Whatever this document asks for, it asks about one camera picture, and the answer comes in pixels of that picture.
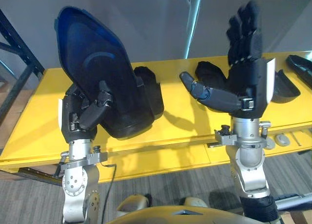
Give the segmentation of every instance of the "gray carpet floor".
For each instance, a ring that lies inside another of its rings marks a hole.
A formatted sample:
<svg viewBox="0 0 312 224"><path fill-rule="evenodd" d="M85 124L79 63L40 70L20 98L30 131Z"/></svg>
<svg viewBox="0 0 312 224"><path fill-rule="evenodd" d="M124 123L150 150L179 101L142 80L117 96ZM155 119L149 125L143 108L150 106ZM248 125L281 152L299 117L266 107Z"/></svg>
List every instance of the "gray carpet floor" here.
<svg viewBox="0 0 312 224"><path fill-rule="evenodd" d="M312 192L311 158L311 151L267 158L264 168L272 195ZM99 187L103 202L109 183ZM151 194L153 206L178 205L187 196L223 210L240 206L230 166L222 165L114 182L105 220L115 218L117 206L135 193ZM59 224L63 203L61 187L33 180L0 181L0 223Z"/></svg>

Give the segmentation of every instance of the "silver cylinder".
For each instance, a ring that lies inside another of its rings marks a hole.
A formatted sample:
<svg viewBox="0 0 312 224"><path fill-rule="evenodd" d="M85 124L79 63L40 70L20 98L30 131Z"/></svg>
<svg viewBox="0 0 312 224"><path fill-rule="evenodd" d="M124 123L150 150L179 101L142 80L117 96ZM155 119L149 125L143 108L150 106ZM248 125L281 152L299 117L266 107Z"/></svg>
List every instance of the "silver cylinder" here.
<svg viewBox="0 0 312 224"><path fill-rule="evenodd" d="M232 117L231 129L233 130L233 134L237 134L240 138L255 139L259 137L259 124L260 120L258 118L247 119Z"/></svg>
<svg viewBox="0 0 312 224"><path fill-rule="evenodd" d="M283 210L283 209L295 207L295 206L298 206L307 202L312 202L312 193L278 200L275 203L276 203L278 210Z"/></svg>
<svg viewBox="0 0 312 224"><path fill-rule="evenodd" d="M263 149L245 149L240 148L239 151L240 162L244 166L248 168L257 167L260 163L262 163Z"/></svg>
<svg viewBox="0 0 312 224"><path fill-rule="evenodd" d="M69 143L69 160L78 160L91 152L92 140L79 139Z"/></svg>

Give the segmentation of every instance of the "metal clamp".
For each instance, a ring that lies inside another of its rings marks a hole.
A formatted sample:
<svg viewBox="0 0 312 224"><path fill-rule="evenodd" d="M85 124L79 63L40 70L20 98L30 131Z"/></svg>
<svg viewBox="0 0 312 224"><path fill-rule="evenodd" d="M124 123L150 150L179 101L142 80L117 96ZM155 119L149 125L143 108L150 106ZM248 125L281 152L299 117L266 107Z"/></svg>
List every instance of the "metal clamp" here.
<svg viewBox="0 0 312 224"><path fill-rule="evenodd" d="M221 125L221 130L215 130L214 135L214 138L221 145L235 145L237 141L237 135L232 134L228 125Z"/></svg>
<svg viewBox="0 0 312 224"><path fill-rule="evenodd" d="M106 152L97 152L90 153L83 159L75 160L69 163L66 163L61 166L61 170L76 168L76 167L84 167L87 165L93 165L99 162L107 161L107 153Z"/></svg>
<svg viewBox="0 0 312 224"><path fill-rule="evenodd" d="M270 121L261 121L259 123L259 127L261 127L261 137L266 139L268 135L268 128L271 127Z"/></svg>
<svg viewBox="0 0 312 224"><path fill-rule="evenodd" d="M242 99L242 111L250 111L254 108L254 101L252 98Z"/></svg>

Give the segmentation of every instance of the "small metal part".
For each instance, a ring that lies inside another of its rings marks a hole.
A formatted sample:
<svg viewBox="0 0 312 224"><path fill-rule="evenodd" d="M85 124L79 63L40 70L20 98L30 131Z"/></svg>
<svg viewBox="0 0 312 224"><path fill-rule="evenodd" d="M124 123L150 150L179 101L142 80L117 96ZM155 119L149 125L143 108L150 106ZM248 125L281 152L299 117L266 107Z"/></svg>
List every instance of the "small metal part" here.
<svg viewBox="0 0 312 224"><path fill-rule="evenodd" d="M278 134L275 136L275 141L279 146L285 147L290 144L290 141L287 136L284 134Z"/></svg>
<svg viewBox="0 0 312 224"><path fill-rule="evenodd" d="M220 147L222 146L222 144L220 144L219 142L213 142L213 143L208 143L207 146L209 148L215 148L215 147Z"/></svg>
<svg viewBox="0 0 312 224"><path fill-rule="evenodd" d="M58 163L58 167L57 167L57 169L56 169L56 171L55 171L55 173L54 173L53 176L55 176L55 177L57 177L57 178L62 176L62 174L61 174L61 166L64 165L64 163L65 163L66 158L68 157L68 155L69 155L69 152L68 152L68 151L62 152L62 153L60 154L61 159L60 159L60 162Z"/></svg>
<svg viewBox="0 0 312 224"><path fill-rule="evenodd" d="M261 137L266 139L268 135L268 128L271 127L270 121L261 121L259 123L259 127L261 127Z"/></svg>
<svg viewBox="0 0 312 224"><path fill-rule="evenodd" d="M229 125L221 125L220 134L230 135L230 126Z"/></svg>
<svg viewBox="0 0 312 224"><path fill-rule="evenodd" d="M265 149L274 149L275 148L275 141L269 137L267 137L266 140L267 140L267 145L266 145Z"/></svg>
<svg viewBox="0 0 312 224"><path fill-rule="evenodd" d="M61 170L76 168L76 167L84 167L88 165L93 165L99 162L107 161L107 153L106 152L97 152L87 154L85 158L75 160L69 163L66 163L61 166Z"/></svg>
<svg viewBox="0 0 312 224"><path fill-rule="evenodd" d="M299 140L297 139L297 137L295 137L294 133L291 131L290 134L292 135L293 139L295 140L295 142L299 145L302 146L302 144L299 142Z"/></svg>
<svg viewBox="0 0 312 224"><path fill-rule="evenodd" d="M249 111L254 108L254 101L252 98L242 99L242 111Z"/></svg>
<svg viewBox="0 0 312 224"><path fill-rule="evenodd" d="M215 139L221 145L235 145L237 141L237 135L222 135L220 131L215 130L214 132Z"/></svg>
<svg viewBox="0 0 312 224"><path fill-rule="evenodd" d="M93 152L97 153L97 152L101 152L101 146L100 145L96 145L93 147Z"/></svg>

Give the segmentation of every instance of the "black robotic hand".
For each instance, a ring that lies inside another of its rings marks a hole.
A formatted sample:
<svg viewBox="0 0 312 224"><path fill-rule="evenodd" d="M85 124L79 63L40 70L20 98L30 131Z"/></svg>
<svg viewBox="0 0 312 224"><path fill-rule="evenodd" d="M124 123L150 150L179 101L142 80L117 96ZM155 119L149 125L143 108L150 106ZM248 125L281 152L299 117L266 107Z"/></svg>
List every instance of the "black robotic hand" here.
<svg viewBox="0 0 312 224"><path fill-rule="evenodd" d="M201 84L187 72L181 73L180 78L190 94L203 105L235 117L260 118L270 100L267 98L266 60L261 58L262 35L256 3L252 0L240 7L238 16L231 17L229 23L231 68L225 86L221 89L209 83ZM268 87L273 92L273 85Z"/></svg>

